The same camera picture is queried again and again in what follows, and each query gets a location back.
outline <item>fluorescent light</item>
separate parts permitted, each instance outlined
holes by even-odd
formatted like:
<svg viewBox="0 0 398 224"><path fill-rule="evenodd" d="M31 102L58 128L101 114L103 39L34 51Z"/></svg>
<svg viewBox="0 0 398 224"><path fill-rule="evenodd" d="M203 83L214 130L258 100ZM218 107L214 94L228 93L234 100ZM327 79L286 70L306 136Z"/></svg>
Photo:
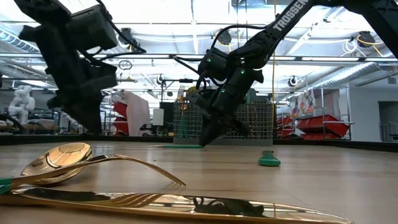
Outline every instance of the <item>fluorescent light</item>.
<svg viewBox="0 0 398 224"><path fill-rule="evenodd" d="M296 60L296 57L285 57L285 56L276 56L275 60Z"/></svg>
<svg viewBox="0 0 398 224"><path fill-rule="evenodd" d="M94 58L103 58L106 57L105 54L95 55ZM140 55L120 55L115 58L170 58L169 55L166 54L140 54Z"/></svg>
<svg viewBox="0 0 398 224"><path fill-rule="evenodd" d="M304 57L304 61L332 61L332 62L354 62L358 61L359 58L354 57Z"/></svg>
<svg viewBox="0 0 398 224"><path fill-rule="evenodd" d="M366 58L365 62L398 62L396 58Z"/></svg>
<svg viewBox="0 0 398 224"><path fill-rule="evenodd" d="M41 87L52 86L52 85L49 85L49 84L47 84L47 83L45 83L45 82L42 82L42 81L35 81L35 80L21 80L21 82L23 82L23 83L28 83L28 84L31 84L31 85L37 85L37 86L41 86Z"/></svg>
<svg viewBox="0 0 398 224"><path fill-rule="evenodd" d="M44 88L32 88L32 90L44 90Z"/></svg>
<svg viewBox="0 0 398 224"><path fill-rule="evenodd" d="M42 58L43 56L39 53L33 54L18 54L18 53L0 53L0 57L5 58Z"/></svg>

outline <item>red storage shelf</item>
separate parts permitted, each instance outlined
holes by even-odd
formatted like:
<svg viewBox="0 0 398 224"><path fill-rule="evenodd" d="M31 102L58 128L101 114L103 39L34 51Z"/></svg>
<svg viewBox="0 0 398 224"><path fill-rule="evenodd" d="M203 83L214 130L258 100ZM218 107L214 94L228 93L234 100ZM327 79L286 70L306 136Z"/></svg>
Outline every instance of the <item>red storage shelf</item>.
<svg viewBox="0 0 398 224"><path fill-rule="evenodd" d="M325 115L325 121L339 121L339 120L330 115ZM322 139L323 139L322 116L301 119L298 122L297 128L305 132L306 134L322 133ZM339 138L344 137L346 135L348 128L349 126L346 124L339 124L339 123L325 124L325 132L327 134L332 134Z"/></svg>
<svg viewBox="0 0 398 224"><path fill-rule="evenodd" d="M285 116L283 118L284 125L288 125L292 122L292 118L290 116ZM282 125L282 118L276 121L276 125Z"/></svg>
<svg viewBox="0 0 398 224"><path fill-rule="evenodd" d="M302 134L301 135L304 140L324 140L324 139L336 139L338 138L337 136L333 134L325 134L325 138L323 138L323 133L322 134Z"/></svg>
<svg viewBox="0 0 398 224"><path fill-rule="evenodd" d="M115 126L119 131L123 132L124 134L129 135L129 125L127 124L127 119L122 117L116 117L114 120L113 126Z"/></svg>
<svg viewBox="0 0 398 224"><path fill-rule="evenodd" d="M113 110L118 112L121 116L127 119L127 105L121 102L116 102L113 105Z"/></svg>
<svg viewBox="0 0 398 224"><path fill-rule="evenodd" d="M282 134L284 138L288 137L292 132L293 132L293 129L290 126L289 127L286 126L283 129L283 134L282 134L282 128L278 128L278 130L277 130L278 136L280 136Z"/></svg>

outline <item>white wall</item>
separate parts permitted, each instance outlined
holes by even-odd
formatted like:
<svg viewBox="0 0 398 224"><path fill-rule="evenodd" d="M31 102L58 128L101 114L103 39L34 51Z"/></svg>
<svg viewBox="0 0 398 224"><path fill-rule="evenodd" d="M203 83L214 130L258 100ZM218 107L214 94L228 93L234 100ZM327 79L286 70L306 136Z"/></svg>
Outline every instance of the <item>white wall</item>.
<svg viewBox="0 0 398 224"><path fill-rule="evenodd" d="M381 142L379 101L398 101L398 90L349 89L353 141Z"/></svg>

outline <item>humanoid robot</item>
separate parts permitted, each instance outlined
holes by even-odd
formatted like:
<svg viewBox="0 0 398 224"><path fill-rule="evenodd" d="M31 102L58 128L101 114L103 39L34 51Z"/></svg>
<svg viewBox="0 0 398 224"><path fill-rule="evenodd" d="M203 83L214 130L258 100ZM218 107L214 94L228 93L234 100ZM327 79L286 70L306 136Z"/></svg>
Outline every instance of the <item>humanoid robot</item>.
<svg viewBox="0 0 398 224"><path fill-rule="evenodd" d="M22 125L27 124L29 111L32 111L35 108L35 99L30 96L31 91L31 86L19 86L14 92L14 99L8 107L9 115L19 115L19 122Z"/></svg>

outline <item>green handle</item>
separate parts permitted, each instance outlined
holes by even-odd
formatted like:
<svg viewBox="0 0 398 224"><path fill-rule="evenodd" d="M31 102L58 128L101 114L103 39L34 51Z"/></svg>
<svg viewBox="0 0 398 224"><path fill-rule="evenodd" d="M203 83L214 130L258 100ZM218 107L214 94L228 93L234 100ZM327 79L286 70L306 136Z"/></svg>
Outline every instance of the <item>green handle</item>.
<svg viewBox="0 0 398 224"><path fill-rule="evenodd" d="M0 185L11 185L11 178L0 178Z"/></svg>
<svg viewBox="0 0 398 224"><path fill-rule="evenodd" d="M11 190L11 178L0 178L0 195Z"/></svg>
<svg viewBox="0 0 398 224"><path fill-rule="evenodd" d="M11 184L9 185L0 185L0 195L7 193L8 191L11 190Z"/></svg>

